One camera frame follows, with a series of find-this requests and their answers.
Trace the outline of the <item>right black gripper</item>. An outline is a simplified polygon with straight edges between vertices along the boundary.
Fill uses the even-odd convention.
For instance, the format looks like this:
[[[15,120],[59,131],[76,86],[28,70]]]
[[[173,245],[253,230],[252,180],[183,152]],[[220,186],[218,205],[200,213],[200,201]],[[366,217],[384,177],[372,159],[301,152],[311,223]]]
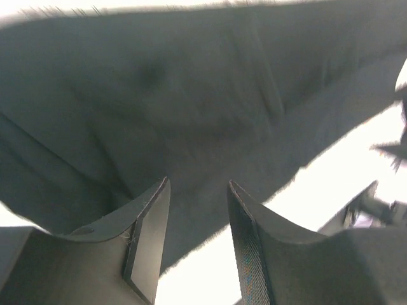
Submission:
[[[375,145],[372,149],[381,154],[392,156],[394,158],[392,166],[395,171],[398,171],[401,164],[406,161],[406,60],[396,79],[394,100],[400,101],[402,105],[404,126],[401,138],[398,143]]]

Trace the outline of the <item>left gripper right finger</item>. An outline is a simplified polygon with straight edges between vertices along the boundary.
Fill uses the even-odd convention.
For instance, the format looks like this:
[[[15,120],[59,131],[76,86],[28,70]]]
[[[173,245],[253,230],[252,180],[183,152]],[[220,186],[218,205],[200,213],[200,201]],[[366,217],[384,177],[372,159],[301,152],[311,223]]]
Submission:
[[[406,225],[301,227],[228,184],[228,213],[244,304],[405,304]]]

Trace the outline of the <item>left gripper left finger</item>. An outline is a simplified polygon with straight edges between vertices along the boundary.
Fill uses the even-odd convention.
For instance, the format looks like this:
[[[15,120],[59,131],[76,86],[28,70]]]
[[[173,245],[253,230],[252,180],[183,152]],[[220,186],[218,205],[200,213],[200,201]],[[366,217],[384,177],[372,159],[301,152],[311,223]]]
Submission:
[[[153,304],[170,180],[71,234],[1,228],[2,304]]]

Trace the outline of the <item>black t shirt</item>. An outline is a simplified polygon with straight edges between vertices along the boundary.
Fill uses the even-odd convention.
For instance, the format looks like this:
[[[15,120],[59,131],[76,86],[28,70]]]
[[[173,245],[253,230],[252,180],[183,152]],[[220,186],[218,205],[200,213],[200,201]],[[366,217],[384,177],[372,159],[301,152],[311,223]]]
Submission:
[[[162,269],[386,108],[405,1],[129,11],[1,26],[1,201],[70,233],[163,177]]]

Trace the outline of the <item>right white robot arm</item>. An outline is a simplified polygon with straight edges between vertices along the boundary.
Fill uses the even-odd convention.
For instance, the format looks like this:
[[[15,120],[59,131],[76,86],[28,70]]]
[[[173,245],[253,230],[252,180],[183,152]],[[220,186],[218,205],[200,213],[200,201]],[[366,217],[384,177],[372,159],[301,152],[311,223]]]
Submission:
[[[377,142],[371,151],[393,159],[392,172],[406,169],[406,86],[395,87],[396,78],[401,70],[403,57],[380,63],[375,82],[369,83],[369,90],[358,98],[363,106],[363,114],[376,114],[390,104],[399,102],[403,106],[403,132],[391,141]],[[406,200],[394,199],[391,203],[376,197],[380,189],[379,180],[370,182],[359,191],[351,201],[338,211],[318,232],[333,235],[353,227],[385,227],[406,225]]]

